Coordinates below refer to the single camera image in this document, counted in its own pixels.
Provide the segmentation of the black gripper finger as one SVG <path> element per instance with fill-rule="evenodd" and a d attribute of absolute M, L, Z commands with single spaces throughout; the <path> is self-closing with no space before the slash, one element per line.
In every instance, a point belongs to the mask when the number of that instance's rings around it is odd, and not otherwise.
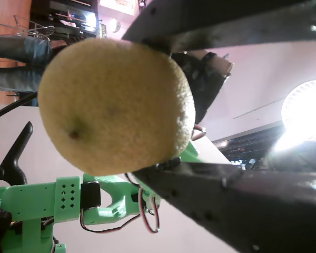
<path fill-rule="evenodd" d="M 316 1 L 152 1 L 123 39 L 165 53 L 316 41 Z"/>

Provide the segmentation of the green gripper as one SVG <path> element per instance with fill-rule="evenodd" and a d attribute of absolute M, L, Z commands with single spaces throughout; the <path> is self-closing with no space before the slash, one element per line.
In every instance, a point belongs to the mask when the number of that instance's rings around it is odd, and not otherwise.
<path fill-rule="evenodd" d="M 238 252 L 316 252 L 316 172 L 246 171 L 200 162 L 190 141 L 134 176 Z"/>

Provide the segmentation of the pale person hand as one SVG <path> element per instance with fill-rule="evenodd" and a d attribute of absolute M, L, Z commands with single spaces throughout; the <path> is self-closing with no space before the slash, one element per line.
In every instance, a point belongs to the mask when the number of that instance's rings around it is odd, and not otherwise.
<path fill-rule="evenodd" d="M 222 58 L 219 56 L 215 56 L 212 61 L 212 66 L 223 76 L 229 76 L 234 64 L 227 60 L 226 58 Z"/>

